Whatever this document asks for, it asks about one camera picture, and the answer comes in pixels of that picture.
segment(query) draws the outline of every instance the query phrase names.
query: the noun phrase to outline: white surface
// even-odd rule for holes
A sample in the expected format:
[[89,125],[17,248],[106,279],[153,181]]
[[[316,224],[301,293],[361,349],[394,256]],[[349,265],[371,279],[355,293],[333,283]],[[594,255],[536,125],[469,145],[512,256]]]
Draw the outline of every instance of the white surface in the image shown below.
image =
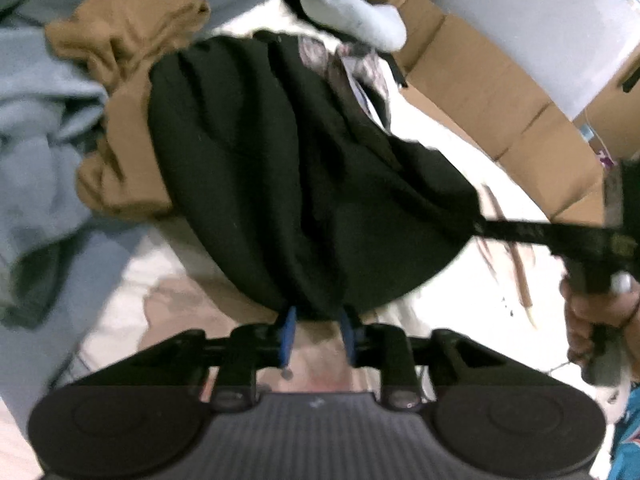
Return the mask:
[[[295,18],[280,0],[258,6],[223,28],[242,36],[265,27],[304,33],[312,30],[308,25],[295,25]],[[328,38],[324,34],[316,36]],[[386,78],[392,93],[392,131],[396,136],[439,149],[472,184],[488,184],[507,218],[544,221],[539,208],[491,160],[409,105],[396,91],[388,67]],[[98,369],[133,354],[147,329],[145,295],[160,279],[184,273],[193,277],[222,274],[184,220],[159,224],[141,243],[102,317],[82,343],[79,352],[84,361]],[[496,282],[472,241],[438,276],[382,309],[380,321],[398,324],[411,335],[427,335],[429,327],[451,328],[524,364],[548,370],[564,361],[567,350],[558,293],[561,274],[562,266],[548,250],[536,248],[536,263],[527,275],[540,326],[536,331],[513,291],[505,291]],[[567,367],[554,375],[591,393],[575,371]],[[606,458],[596,465],[603,478],[606,467]]]
[[573,120],[640,41],[627,0],[433,0],[507,53]]

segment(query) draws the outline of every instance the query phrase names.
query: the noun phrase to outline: bed sheet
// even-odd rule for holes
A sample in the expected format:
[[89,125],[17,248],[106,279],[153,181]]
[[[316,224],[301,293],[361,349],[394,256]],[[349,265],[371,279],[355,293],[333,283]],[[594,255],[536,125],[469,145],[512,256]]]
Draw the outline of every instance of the bed sheet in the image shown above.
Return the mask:
[[[299,22],[282,0],[261,4],[212,34],[246,36],[259,28],[308,34],[323,40],[330,49],[338,45],[335,38]],[[488,186],[492,190],[506,218],[546,221],[535,203],[493,161],[411,106],[384,65],[395,136],[440,150],[477,189]],[[471,240],[439,275],[379,309],[378,319],[402,326],[410,335],[425,336],[434,328],[450,328],[530,367],[551,370],[566,360],[563,300],[558,291],[564,268],[548,249],[536,247],[530,251],[527,282],[537,329],[520,305],[513,283],[497,279],[476,240]],[[136,352],[148,329],[143,313],[145,296],[162,278],[175,274],[223,278],[183,219],[160,222],[143,239],[102,317],[79,348],[78,357],[89,369],[97,370]],[[573,365],[553,375],[594,394]],[[593,473],[604,478],[607,471],[608,456],[603,450]]]

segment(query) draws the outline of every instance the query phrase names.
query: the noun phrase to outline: brown cloth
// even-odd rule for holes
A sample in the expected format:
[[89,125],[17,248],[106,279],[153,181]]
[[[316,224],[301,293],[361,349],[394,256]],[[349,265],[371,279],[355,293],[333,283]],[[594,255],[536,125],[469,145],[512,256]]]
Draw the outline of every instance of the brown cloth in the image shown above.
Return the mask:
[[209,14],[205,0],[85,0],[69,20],[45,28],[55,53],[85,62],[110,94],[106,134],[77,174],[78,196],[89,208],[127,219],[171,211],[146,122],[148,72],[190,44]]

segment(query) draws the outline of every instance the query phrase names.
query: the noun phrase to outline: hand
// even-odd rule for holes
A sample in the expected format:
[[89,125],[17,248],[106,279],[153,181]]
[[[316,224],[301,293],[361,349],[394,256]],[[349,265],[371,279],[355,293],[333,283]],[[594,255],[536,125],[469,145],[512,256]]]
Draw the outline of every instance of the hand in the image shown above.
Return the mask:
[[[567,280],[562,280],[560,293],[564,298],[564,320],[569,342],[568,359],[580,366],[587,364],[593,351],[591,334],[596,324],[620,327],[633,313],[640,296],[640,285],[632,280],[626,294],[575,293]],[[625,328],[625,340],[632,357],[634,376],[640,377],[640,314]]]

